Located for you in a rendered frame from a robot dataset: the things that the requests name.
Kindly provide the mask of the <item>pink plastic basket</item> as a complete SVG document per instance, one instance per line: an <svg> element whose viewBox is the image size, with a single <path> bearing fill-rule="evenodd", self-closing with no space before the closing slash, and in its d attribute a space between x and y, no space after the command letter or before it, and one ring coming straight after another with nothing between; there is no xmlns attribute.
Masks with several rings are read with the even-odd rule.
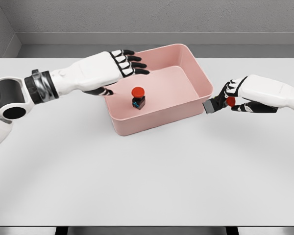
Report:
<svg viewBox="0 0 294 235"><path fill-rule="evenodd" d="M173 44L137 53L148 75L123 78L108 86L105 101L115 131L127 136L204 112L213 85L186 45ZM145 90L142 109L132 106L131 91Z"/></svg>

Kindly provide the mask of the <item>red button black switch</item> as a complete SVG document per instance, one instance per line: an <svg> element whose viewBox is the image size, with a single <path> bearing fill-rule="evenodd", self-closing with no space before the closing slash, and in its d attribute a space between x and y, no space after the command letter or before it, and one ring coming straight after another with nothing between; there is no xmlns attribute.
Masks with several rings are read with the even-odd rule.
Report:
<svg viewBox="0 0 294 235"><path fill-rule="evenodd" d="M142 87L135 87L132 89L131 94L132 106L137 109L142 109L146 103L145 90Z"/></svg>

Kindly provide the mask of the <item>red button grey switch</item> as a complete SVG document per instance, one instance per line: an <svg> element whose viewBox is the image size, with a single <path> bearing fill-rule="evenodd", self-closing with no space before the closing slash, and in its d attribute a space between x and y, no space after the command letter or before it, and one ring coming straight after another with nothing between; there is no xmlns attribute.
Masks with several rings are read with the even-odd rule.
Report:
<svg viewBox="0 0 294 235"><path fill-rule="evenodd" d="M227 106L233 107L236 103L234 97L228 97L226 99L220 99L219 97L211 98L203 103L203 107L207 114L217 112Z"/></svg>

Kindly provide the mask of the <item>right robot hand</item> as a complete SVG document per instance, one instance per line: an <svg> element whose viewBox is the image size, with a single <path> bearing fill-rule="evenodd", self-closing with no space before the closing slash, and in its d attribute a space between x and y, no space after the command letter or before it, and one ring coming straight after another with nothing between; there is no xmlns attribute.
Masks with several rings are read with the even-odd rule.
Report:
<svg viewBox="0 0 294 235"><path fill-rule="evenodd" d="M281 96L283 84L258 75L228 81L218 96L212 99L215 111L226 107L230 97L241 97L249 102L231 107L232 111L248 113L276 113L286 104Z"/></svg>

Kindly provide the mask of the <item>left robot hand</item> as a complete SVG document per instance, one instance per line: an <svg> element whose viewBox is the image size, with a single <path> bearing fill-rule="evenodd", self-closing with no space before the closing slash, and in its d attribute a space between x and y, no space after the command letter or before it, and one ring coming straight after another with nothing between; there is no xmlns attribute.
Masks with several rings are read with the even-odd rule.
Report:
<svg viewBox="0 0 294 235"><path fill-rule="evenodd" d="M127 49L104 51L77 62L77 88L84 93L100 96L113 95L107 86L137 74L148 75L141 57Z"/></svg>

